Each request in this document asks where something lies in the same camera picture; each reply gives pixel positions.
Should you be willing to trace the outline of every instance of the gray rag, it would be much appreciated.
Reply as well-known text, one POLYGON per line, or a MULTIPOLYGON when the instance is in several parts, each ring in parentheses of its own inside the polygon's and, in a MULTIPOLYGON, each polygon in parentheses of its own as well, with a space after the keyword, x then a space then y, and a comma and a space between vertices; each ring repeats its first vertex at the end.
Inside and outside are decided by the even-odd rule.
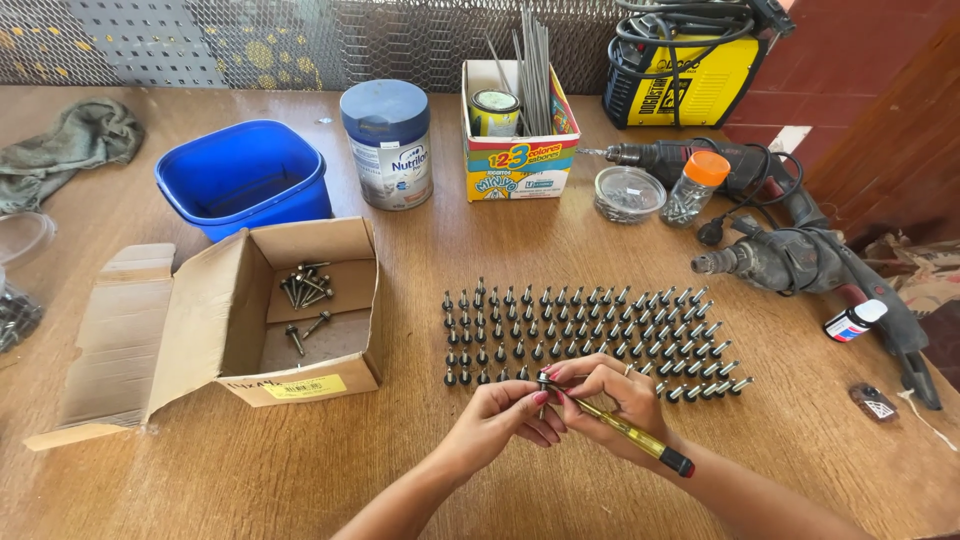
POLYGON ((74 104, 45 134, 0 150, 0 213, 39 210, 78 169, 127 164, 142 141, 143 128, 123 104, 106 97, 74 104))

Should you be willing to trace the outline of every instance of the small bottle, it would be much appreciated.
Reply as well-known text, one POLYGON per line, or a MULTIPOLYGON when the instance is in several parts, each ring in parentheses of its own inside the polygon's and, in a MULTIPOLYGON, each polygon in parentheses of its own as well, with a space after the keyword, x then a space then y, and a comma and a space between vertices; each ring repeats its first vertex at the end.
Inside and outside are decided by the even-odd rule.
POLYGON ((692 225, 710 195, 728 174, 730 163, 723 156, 706 151, 694 152, 660 209, 660 220, 676 229, 692 225))
POLYGON ((848 307, 824 324, 824 333, 833 341, 844 343, 873 327, 887 312, 880 300, 868 300, 855 307, 848 307))

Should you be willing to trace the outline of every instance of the yellow sticker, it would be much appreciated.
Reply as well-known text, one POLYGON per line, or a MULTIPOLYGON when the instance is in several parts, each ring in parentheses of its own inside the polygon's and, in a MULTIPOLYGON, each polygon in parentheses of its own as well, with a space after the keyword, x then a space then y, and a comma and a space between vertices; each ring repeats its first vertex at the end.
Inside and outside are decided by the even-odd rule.
POLYGON ((298 380, 297 382, 267 384, 262 388, 278 400, 312 398, 347 391, 344 380, 340 379, 339 375, 325 375, 316 379, 298 380))

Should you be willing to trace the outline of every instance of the blue lid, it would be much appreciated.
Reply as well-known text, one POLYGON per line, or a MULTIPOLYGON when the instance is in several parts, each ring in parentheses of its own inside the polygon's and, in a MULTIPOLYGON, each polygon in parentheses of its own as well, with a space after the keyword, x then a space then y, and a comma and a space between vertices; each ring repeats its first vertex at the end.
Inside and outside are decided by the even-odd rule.
POLYGON ((366 81, 344 92, 340 118, 347 133, 377 141, 419 138, 430 127, 426 94, 396 79, 366 81))

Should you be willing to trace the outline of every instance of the woman's hand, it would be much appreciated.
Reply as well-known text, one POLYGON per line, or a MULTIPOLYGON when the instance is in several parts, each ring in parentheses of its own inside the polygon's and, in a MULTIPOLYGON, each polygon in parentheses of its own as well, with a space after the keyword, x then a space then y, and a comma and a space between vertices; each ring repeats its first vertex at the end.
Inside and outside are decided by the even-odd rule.
POLYGON ((537 418, 548 400, 559 403, 528 380, 483 384, 428 459, 450 467, 459 483, 464 483, 500 455, 514 434, 550 448, 560 442, 558 432, 566 433, 566 426, 550 407, 545 420, 537 418))
MULTIPOLYGON (((586 399, 601 392, 607 394, 618 405, 612 414, 647 431, 674 450, 680 450, 682 440, 663 421, 653 380, 634 370, 627 372, 623 362, 597 354, 557 362, 543 372, 556 384, 569 386, 565 390, 569 397, 586 399)), ((564 399, 559 392, 557 398, 564 406, 564 422, 570 428, 637 465, 655 470, 664 467, 622 434, 585 413, 573 400, 564 399)))

